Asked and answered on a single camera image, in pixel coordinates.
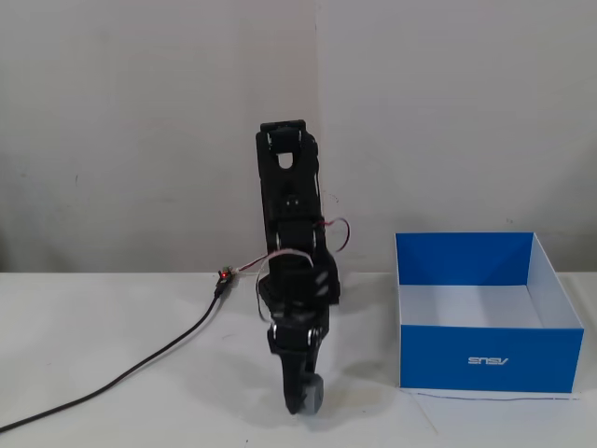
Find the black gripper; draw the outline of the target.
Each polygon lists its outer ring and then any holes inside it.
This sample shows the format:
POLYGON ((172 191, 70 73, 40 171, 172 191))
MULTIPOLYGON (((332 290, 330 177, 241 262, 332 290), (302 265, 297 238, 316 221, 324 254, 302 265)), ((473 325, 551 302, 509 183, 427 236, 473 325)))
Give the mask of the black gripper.
POLYGON ((267 338, 272 354, 280 357, 286 409, 297 414, 306 397, 305 387, 315 375, 317 359, 327 336, 327 311, 274 311, 267 338))

